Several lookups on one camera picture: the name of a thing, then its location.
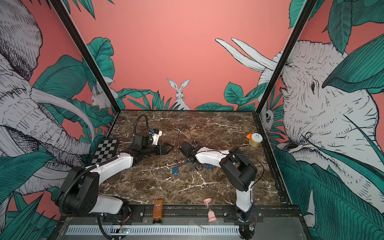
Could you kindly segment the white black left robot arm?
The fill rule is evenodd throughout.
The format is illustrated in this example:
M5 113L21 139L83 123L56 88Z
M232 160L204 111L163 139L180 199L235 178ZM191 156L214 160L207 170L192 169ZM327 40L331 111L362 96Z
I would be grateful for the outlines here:
M162 131L157 129L135 134L133 142L124 152L87 168L72 168L55 199L60 214L75 217L109 214L126 219L130 214L129 203L117 197L100 195L99 186L144 158L171 152L174 146L160 143L161 135Z

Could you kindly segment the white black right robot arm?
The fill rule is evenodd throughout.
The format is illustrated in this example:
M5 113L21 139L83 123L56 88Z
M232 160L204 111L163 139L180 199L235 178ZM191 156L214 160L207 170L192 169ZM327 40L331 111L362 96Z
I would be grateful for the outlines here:
M179 149L194 165L209 164L221 168L236 189L237 209L242 213L250 211L254 204L253 186L256 183L258 170L239 148L219 151L201 146L194 147L184 142Z

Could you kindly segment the black white checkerboard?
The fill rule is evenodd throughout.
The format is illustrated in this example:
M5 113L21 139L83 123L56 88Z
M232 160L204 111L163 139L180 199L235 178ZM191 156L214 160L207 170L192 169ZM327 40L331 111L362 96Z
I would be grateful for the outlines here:
M91 161L91 165L102 163L116 156L118 146L119 139L117 138L99 140L96 151Z

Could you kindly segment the pink hourglass timer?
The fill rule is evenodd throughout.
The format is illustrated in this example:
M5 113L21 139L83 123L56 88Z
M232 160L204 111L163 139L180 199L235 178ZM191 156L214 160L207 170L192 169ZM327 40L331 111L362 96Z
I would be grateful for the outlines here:
M212 199L211 198L204 199L204 203L208 209L208 222L212 224L217 221L216 215L212 209Z

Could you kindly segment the orange rectangular device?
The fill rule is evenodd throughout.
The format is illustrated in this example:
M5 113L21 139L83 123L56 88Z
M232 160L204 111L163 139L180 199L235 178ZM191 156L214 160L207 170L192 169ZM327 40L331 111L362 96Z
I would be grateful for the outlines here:
M161 224L163 219L163 199L157 199L154 203L153 224Z

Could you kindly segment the white ventilated strip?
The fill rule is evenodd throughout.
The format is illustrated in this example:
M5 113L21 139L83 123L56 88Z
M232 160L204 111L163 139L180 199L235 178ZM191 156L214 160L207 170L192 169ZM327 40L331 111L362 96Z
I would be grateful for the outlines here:
M198 226L198 225L118 225L103 226L107 235L115 236L239 236L237 226ZM102 232L96 225L70 225L66 236L101 236Z

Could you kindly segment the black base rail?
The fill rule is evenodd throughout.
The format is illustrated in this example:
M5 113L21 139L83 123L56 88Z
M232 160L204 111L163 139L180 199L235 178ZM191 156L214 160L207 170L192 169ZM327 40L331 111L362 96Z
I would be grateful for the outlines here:
M96 222L96 217L101 217L102 223L131 225L133 223L144 223L148 221L151 225L159 220L154 214L155 206L135 205L124 202L120 207L118 204L106 204L104 207L90 204L75 210L72 207L65 207L66 217L61 217L57 227L62 227L71 220L79 220L81 223ZM208 221L209 211L213 211L218 220L226 224L253 225L263 223L268 219L294 218L304 223L302 212L294 205L254 205L248 214L241 214L234 205L163 205L160 207L162 224L171 219L197 219Z

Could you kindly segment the black corner frame post left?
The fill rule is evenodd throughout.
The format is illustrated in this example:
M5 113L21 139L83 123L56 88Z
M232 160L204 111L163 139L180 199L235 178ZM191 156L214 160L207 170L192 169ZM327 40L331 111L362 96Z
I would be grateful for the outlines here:
M104 77L101 73L101 70L99 69L95 59L93 58L91 52L89 51L84 39L82 38L81 34L79 33L77 27L75 26L72 18L70 17L70 14L66 8L66 6L62 3L62 1L58 0L52 0L50 1L52 7L55 9L57 15L59 16L60 20L62 21L63 25L65 26L66 30L70 34L72 40L74 41L75 45L77 46L78 50L80 51L82 57L84 58L85 62L87 63L88 67L90 68L92 74L98 81L98 83L101 85L101 88L103 89L104 93L106 94L106 97L112 104L112 109L115 110L117 115L121 112L121 109L115 99L115 97L112 95L112 92L107 85L107 83L104 80Z

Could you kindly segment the black corner frame post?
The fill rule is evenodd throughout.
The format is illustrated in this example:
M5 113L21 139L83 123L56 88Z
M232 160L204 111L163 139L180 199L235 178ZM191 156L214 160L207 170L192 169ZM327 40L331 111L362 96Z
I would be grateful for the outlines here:
M107 85L107 83L104 80L104 77L101 73L101 70L99 69L95 59L93 58L91 52L89 51L84 39L82 38L81 34L79 33L77 27L75 26L72 18L70 17L70 14L66 8L66 6L62 3L62 1L58 0L52 0L50 1L52 7L55 9L57 15L59 16L60 20L62 21L63 25L65 26L66 30L70 34L72 40L74 41L75 45L77 46L78 50L80 51L82 57L84 58L85 62L87 63L88 67L90 68L92 74L98 81L98 83L101 85L101 88L103 89L104 93L106 94L106 97L112 104L112 109L115 110L117 115L121 112L121 109L115 99L115 97L112 95L112 92Z
M266 87L266 90L263 94L263 97L261 101L259 102L259 105L256 109L256 113L260 114L270 93L273 90L273 87L275 86L276 81L279 79L280 74L282 73L282 70L288 60L288 57L290 56L315 4L316 0L307 0L304 2L304 6L302 7L302 10L299 14L298 20L295 23L295 26L293 28L293 31L291 32L291 35L287 41L287 44L282 52L282 55L278 61L277 67L275 68L272 77Z

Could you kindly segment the black corner frame post right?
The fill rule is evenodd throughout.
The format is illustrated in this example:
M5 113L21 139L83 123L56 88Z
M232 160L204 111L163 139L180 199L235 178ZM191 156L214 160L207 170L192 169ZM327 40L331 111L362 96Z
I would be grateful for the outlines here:
M263 94L263 97L261 101L259 102L259 105L256 109L256 113L260 114L270 93L273 90L273 87L275 86L276 81L279 79L280 74L282 73L282 70L288 60L288 57L290 56L315 4L316 0L307 0L304 2L304 6L302 7L302 10L299 14L298 20L295 23L295 26L293 28L293 31L291 32L291 35L287 41L287 44L282 52L282 55L278 61L277 67L275 68L272 77L266 87L266 90Z

